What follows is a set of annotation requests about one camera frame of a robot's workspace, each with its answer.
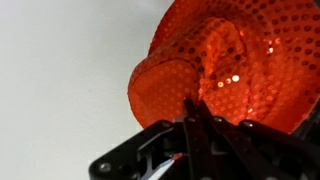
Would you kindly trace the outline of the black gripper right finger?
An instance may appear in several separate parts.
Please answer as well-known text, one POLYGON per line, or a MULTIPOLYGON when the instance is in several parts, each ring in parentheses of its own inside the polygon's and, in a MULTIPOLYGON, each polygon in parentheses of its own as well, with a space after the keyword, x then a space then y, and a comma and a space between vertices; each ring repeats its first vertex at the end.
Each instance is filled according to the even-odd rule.
POLYGON ((204 101, 198 111, 211 137, 211 153, 221 180, 284 180, 286 173, 273 166, 240 129, 213 116, 204 101))

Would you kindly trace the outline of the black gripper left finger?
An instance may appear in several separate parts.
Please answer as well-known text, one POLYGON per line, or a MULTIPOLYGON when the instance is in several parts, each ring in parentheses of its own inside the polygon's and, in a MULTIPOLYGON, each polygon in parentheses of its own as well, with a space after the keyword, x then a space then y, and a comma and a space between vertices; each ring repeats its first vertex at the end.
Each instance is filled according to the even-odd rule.
POLYGON ((186 117, 183 119, 191 180, 213 180, 208 137, 191 99, 183 100, 186 117))

